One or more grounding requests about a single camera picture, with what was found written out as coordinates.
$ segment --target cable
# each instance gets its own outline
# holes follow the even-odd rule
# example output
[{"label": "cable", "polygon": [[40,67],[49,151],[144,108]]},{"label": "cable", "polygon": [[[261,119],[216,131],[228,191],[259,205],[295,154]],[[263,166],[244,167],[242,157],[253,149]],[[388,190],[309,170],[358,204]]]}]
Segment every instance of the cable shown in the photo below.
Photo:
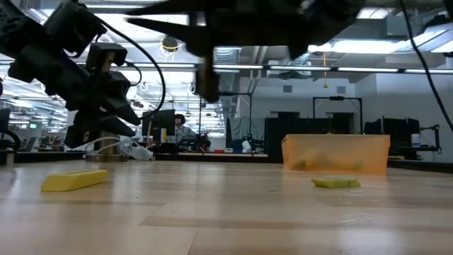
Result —
[{"label": "cable", "polygon": [[121,33],[120,31],[116,30],[114,27],[109,25],[107,22],[105,22],[101,18],[98,18],[98,20],[106,28],[110,29],[115,34],[117,34],[120,37],[124,38],[127,42],[129,42],[130,44],[134,45],[137,49],[139,49],[149,59],[149,61],[151,61],[151,63],[153,63],[154,67],[156,67],[156,70],[159,73],[159,76],[161,78],[161,83],[162,83],[162,97],[161,97],[161,101],[159,102],[159,105],[156,107],[156,109],[154,109],[149,114],[142,116],[140,118],[140,120],[143,120],[144,118],[149,118],[149,117],[153,116],[155,113],[157,113],[162,108],[162,105],[164,104],[164,101],[165,101],[165,95],[166,95],[166,85],[165,85],[164,74],[162,73],[162,70],[159,67],[159,64],[157,64],[156,60],[154,60],[154,58],[142,46],[138,45],[138,43],[136,43],[133,39],[129,38],[127,35],[125,35],[125,34]]},{"label": "cable", "polygon": [[134,69],[136,69],[140,75],[139,81],[137,81],[136,84],[131,84],[130,86],[136,86],[136,85],[140,84],[140,82],[142,82],[142,78],[143,78],[143,74],[142,74],[142,71],[140,70],[140,68],[138,68],[134,63],[131,63],[129,61],[125,61],[125,63],[128,67],[133,67]]},{"label": "cable", "polygon": [[439,93],[437,92],[436,87],[434,86],[434,82],[432,81],[432,77],[431,77],[430,70],[428,68],[428,64],[426,63],[425,58],[423,57],[422,53],[418,49],[417,44],[415,43],[414,36],[413,36],[413,31],[412,31],[412,26],[411,26],[411,20],[409,18],[409,14],[408,14],[408,10],[406,8],[406,4],[404,3],[404,0],[399,0],[399,3],[401,5],[401,10],[403,11],[403,14],[404,14],[404,19],[406,20],[406,25],[408,27],[409,38],[411,39],[411,44],[412,44],[413,50],[415,51],[415,53],[417,54],[418,58],[420,59],[422,65],[423,65],[423,69],[426,72],[426,77],[428,78],[428,83],[430,84],[432,93],[434,94],[434,97],[436,98],[437,104],[439,105],[440,110],[442,111],[442,114],[443,114],[445,120],[447,121],[447,124],[448,124],[450,130],[453,132],[453,123],[450,120],[450,117],[448,116],[447,111],[445,110],[444,104],[442,102],[442,99],[439,96]]},{"label": "cable", "polygon": [[[113,143],[113,144],[110,144],[110,145],[107,145],[103,148],[100,148],[96,151],[91,151],[89,152],[88,151],[88,147],[96,142],[100,142],[100,141],[103,141],[103,140],[115,140],[115,141],[118,141],[116,143]],[[137,149],[138,151],[140,150],[144,150],[146,151],[146,153],[143,155],[143,154],[140,154],[140,153],[137,153],[138,151],[135,150],[136,153],[134,153],[134,149],[132,148],[132,146],[124,146],[124,144],[129,144],[129,143],[132,143],[134,145],[137,145]],[[110,149],[112,147],[116,147],[118,146],[118,151],[122,154],[125,154],[129,157],[134,157],[135,159],[138,159],[138,160],[154,160],[154,157],[151,155],[149,155],[148,153],[148,149],[141,146],[138,142],[135,142],[134,140],[132,139],[129,139],[129,140],[124,140],[124,141],[121,141],[120,138],[118,137],[102,137],[102,138],[98,138],[92,142],[89,142],[88,144],[85,144],[85,152],[86,153],[90,153],[90,154],[100,154],[101,152],[105,151],[106,149]]]}]

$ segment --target wire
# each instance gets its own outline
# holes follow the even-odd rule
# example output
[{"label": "wire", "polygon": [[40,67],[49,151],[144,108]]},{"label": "wire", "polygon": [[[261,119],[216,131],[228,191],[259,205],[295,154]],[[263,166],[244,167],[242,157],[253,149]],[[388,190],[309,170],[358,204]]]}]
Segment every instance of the wire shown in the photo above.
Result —
[{"label": "wire", "polygon": [[140,70],[140,68],[138,68],[134,63],[131,63],[129,61],[125,61],[125,63],[128,67],[134,67],[134,69],[136,69],[140,75],[139,81],[137,81],[136,84],[131,84],[130,86],[136,86],[136,85],[140,84],[140,82],[142,82],[142,78],[143,78],[143,74],[142,74],[142,71]]},{"label": "wire", "polygon": [[417,44],[415,43],[414,36],[413,36],[413,31],[412,31],[412,26],[411,26],[411,20],[409,18],[408,10],[406,8],[406,4],[404,3],[404,0],[399,0],[399,3],[401,5],[401,10],[403,11],[404,14],[404,19],[406,20],[406,25],[408,27],[408,33],[409,33],[409,38],[411,39],[411,44],[413,47],[413,50],[417,54],[418,58],[420,59],[423,69],[426,72],[426,77],[428,78],[428,83],[430,84],[432,93],[434,94],[434,97],[436,98],[437,104],[439,105],[440,110],[442,111],[442,114],[447,121],[447,124],[450,128],[450,130],[453,132],[453,123],[450,120],[450,117],[448,116],[447,111],[445,110],[444,103],[442,102],[442,99],[439,96],[439,93],[437,92],[436,87],[434,86],[434,82],[432,81],[431,73],[428,68],[428,64],[426,63],[425,58],[423,57],[422,53],[417,47]]},{"label": "wire", "polygon": [[159,76],[161,78],[161,83],[162,83],[162,97],[161,97],[161,101],[159,102],[158,106],[156,107],[156,109],[154,109],[152,112],[148,113],[147,115],[143,115],[140,120],[143,120],[144,118],[149,118],[151,116],[153,116],[155,113],[157,113],[161,108],[162,108],[162,105],[164,104],[165,102],[165,95],[166,95],[166,85],[165,85],[165,79],[164,79],[164,74],[162,73],[162,70],[161,68],[159,67],[159,64],[157,64],[156,60],[154,60],[154,58],[140,45],[138,45],[138,43],[136,43],[133,39],[129,38],[127,35],[121,33],[120,31],[118,31],[117,29],[115,29],[114,27],[112,27],[111,25],[109,25],[107,22],[105,22],[104,20],[102,20],[101,18],[98,18],[99,22],[101,22],[106,28],[110,29],[111,31],[113,31],[115,34],[119,35],[120,37],[124,38],[127,42],[129,42],[130,44],[134,45],[137,49],[139,49],[148,59],[149,61],[151,61],[151,63],[153,63],[154,67],[156,67],[156,70],[157,72],[159,73]]}]

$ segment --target translucent container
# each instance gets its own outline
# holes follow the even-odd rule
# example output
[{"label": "translucent container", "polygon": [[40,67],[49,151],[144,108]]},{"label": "translucent container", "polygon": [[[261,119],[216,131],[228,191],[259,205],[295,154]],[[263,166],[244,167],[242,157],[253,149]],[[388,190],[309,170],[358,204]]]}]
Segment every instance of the translucent container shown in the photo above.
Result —
[{"label": "translucent container", "polygon": [[388,135],[287,135],[283,161],[291,170],[385,174]]}]

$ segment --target white object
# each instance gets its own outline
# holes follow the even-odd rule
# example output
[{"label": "white object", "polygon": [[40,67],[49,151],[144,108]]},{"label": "white object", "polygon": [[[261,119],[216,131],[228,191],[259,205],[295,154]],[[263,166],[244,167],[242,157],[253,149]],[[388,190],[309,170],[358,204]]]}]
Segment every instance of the white object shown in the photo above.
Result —
[{"label": "white object", "polygon": [[252,147],[247,140],[242,142],[242,153],[252,153]]},{"label": "white object", "polygon": [[140,144],[138,144],[134,140],[128,139],[128,140],[121,141],[120,138],[118,138],[118,137],[102,137],[102,138],[96,139],[92,142],[89,142],[88,144],[85,145],[85,152],[88,152],[89,145],[92,145],[95,142],[99,142],[102,140],[116,140],[118,142],[105,146],[104,148],[100,148],[97,151],[92,151],[92,152],[90,152],[91,154],[99,154],[108,148],[118,146],[118,151],[121,154],[129,155],[136,160],[149,161],[150,159],[154,159],[153,152],[150,152],[147,148],[140,146]]},{"label": "white object", "polygon": [[412,147],[420,147],[420,134],[412,134]]}]

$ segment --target table surface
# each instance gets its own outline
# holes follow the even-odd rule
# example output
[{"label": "table surface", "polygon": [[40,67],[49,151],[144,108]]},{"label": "table surface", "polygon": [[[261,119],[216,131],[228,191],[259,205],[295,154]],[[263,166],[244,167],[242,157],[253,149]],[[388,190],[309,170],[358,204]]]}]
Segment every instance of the table surface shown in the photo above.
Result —
[{"label": "table surface", "polygon": [[[49,174],[105,183],[41,193]],[[360,188],[280,164],[84,161],[0,169],[1,254],[453,254],[453,176],[389,169]]]}]

